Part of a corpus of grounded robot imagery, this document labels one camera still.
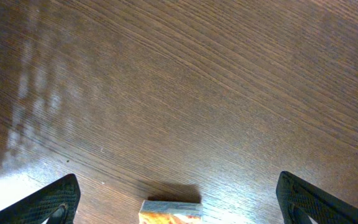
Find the small orange juice carton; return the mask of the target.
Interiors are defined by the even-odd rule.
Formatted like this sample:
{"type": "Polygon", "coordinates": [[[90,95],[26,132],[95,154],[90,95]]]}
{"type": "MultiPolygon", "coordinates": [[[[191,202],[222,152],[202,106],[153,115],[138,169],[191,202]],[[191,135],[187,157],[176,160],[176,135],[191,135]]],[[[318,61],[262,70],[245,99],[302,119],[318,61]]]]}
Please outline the small orange juice carton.
{"type": "Polygon", "coordinates": [[[202,224],[200,203],[145,200],[139,210],[140,224],[202,224]]]}

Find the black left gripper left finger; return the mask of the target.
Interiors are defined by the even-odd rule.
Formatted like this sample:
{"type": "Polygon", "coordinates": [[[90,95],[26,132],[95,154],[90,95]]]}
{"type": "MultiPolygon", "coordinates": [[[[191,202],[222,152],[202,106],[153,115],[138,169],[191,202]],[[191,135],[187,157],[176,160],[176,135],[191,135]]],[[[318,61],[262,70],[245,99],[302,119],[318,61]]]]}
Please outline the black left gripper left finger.
{"type": "Polygon", "coordinates": [[[0,211],[0,223],[73,224],[80,202],[75,174],[68,174],[0,211]]]}

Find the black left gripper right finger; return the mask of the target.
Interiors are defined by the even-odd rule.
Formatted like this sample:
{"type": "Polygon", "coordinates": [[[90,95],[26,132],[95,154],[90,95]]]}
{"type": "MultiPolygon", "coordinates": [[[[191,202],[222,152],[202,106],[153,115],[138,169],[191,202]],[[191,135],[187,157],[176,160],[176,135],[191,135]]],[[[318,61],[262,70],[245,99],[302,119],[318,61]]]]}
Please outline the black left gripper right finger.
{"type": "Polygon", "coordinates": [[[285,223],[358,223],[358,208],[283,171],[276,195],[285,223]]]}

